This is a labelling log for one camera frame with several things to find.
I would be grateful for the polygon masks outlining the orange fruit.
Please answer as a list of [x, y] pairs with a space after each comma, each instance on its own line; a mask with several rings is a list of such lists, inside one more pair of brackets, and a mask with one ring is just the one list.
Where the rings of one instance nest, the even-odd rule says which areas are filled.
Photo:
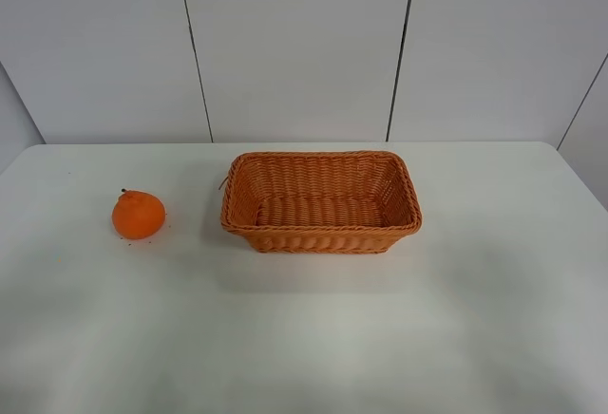
[[165, 218], [164, 205], [157, 197], [127, 189], [122, 189], [111, 214], [115, 231], [131, 240], [152, 236], [162, 227]]

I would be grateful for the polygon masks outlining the orange wicker basket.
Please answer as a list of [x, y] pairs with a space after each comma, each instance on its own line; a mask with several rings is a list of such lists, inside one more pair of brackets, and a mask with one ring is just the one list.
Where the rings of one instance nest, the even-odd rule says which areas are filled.
[[232, 162], [220, 223], [261, 253], [381, 254], [423, 215], [394, 153], [251, 152]]

